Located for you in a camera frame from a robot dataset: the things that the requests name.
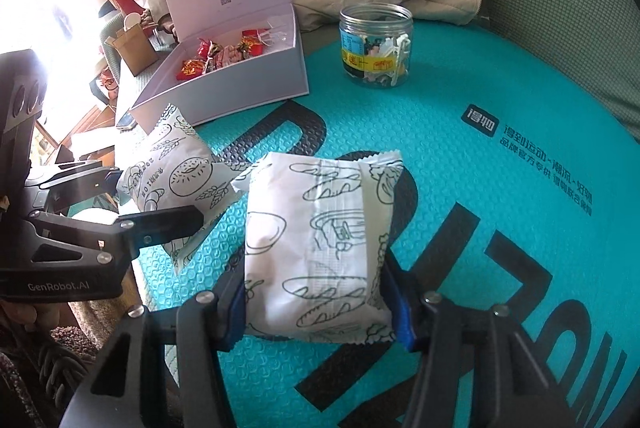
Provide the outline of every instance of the small cardboard box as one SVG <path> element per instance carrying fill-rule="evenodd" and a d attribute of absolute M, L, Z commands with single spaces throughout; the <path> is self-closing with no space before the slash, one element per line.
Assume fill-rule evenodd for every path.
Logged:
<path fill-rule="evenodd" d="M 193 125 L 273 101 L 308 94 L 300 32 L 291 0 L 167 0 L 180 43 L 154 73 L 130 112 L 149 133 L 168 104 Z M 176 84 L 199 37 L 235 45 L 243 30 L 271 28 L 261 56 Z"/>
<path fill-rule="evenodd" d="M 149 43 L 140 24 L 127 31 L 118 31 L 117 38 L 109 37 L 105 43 L 118 51 L 134 76 L 158 60 L 158 54 Z"/>

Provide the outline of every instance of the jar rim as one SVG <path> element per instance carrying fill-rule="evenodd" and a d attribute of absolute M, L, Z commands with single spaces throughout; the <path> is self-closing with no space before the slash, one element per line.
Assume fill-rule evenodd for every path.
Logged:
<path fill-rule="evenodd" d="M 364 12 L 379 12 L 381 15 L 394 16 L 397 20 L 368 20 L 366 18 L 358 18 L 359 14 Z M 411 23 L 414 15 L 407 8 L 395 4 L 382 4 L 381 2 L 372 2 L 369 4 L 354 4 L 343 8 L 340 11 L 340 17 L 346 23 L 353 25 L 381 24 L 384 26 L 401 26 Z"/>

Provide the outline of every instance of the teal surface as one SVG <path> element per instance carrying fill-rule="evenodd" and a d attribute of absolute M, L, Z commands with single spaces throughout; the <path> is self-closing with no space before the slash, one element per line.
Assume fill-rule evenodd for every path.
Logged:
<path fill-rule="evenodd" d="M 532 339 L 561 303 L 578 300 L 584 305 L 590 322 L 590 336 L 585 338 L 588 350 L 568 401 L 571 405 L 580 396 L 577 404 L 581 404 L 588 395 L 580 395 L 580 390 L 597 352 L 604 350 L 606 364 L 600 384 L 596 380 L 596 397 L 585 409 L 576 405 L 581 416 L 597 411 L 589 426 L 599 426 L 640 364 L 640 149 L 631 136 L 562 74 L 476 28 L 416 23 L 411 77 L 393 90 L 353 85 L 342 70 L 338 42 L 309 56 L 306 66 L 311 94 L 296 101 L 326 124 L 326 138 L 317 156 L 402 151 L 418 188 L 415 215 L 393 245 L 403 267 L 411 267 L 459 203 L 480 221 L 440 287 L 446 296 L 465 306 L 488 308 L 520 289 L 521 283 L 485 253 L 495 231 L 500 231 L 552 276 L 542 301 L 524 322 Z M 493 137 L 462 121 L 470 104 L 499 119 Z M 280 105 L 228 116 L 201 126 L 198 132 L 221 153 Z M 287 151 L 301 136 L 298 126 L 285 122 L 247 157 L 256 160 L 267 151 Z M 526 151 L 520 138 L 535 148 Z M 516 139 L 520 144 L 513 151 Z M 537 150 L 545 153 L 542 166 L 536 165 L 542 160 L 534 153 Z M 564 189 L 557 163 L 570 172 Z M 558 185 L 554 176 L 559 177 Z M 580 193 L 577 202 L 567 195 L 569 188 Z M 244 208 L 245 199 L 226 212 L 178 276 L 164 252 L 148 249 L 141 254 L 152 305 L 177 306 L 212 286 L 225 260 L 242 243 Z M 575 337 L 565 333 L 552 351 L 548 361 L 558 378 L 574 348 Z M 294 387 L 337 349 L 336 345 L 245 337 L 232 353 L 221 354 L 238 426 L 302 422 L 308 428 L 346 426 L 342 420 L 358 405 L 415 372 L 416 357 L 394 346 L 363 378 L 319 411 Z M 622 352 L 626 360 L 622 358 L 619 379 L 608 400 L 605 397 L 598 406 Z M 460 384 L 457 427 L 468 421 L 470 386 L 467 374 Z"/>

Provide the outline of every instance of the brown cardboard box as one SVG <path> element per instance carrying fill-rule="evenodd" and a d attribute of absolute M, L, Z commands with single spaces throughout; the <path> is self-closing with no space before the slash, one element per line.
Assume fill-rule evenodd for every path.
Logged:
<path fill-rule="evenodd" d="M 107 38 L 106 43 L 115 47 L 134 76 L 158 59 L 158 54 L 149 43 L 140 24 L 128 31 L 118 31 L 118 37 Z"/>

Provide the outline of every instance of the yellow label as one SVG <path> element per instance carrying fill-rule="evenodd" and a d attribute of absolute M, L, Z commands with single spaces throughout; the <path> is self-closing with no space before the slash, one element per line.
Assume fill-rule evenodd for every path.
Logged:
<path fill-rule="evenodd" d="M 385 72 L 396 68 L 396 58 L 394 56 L 387 56 L 386 58 L 360 56 L 346 49 L 342 49 L 342 61 L 354 69 L 365 72 Z"/>

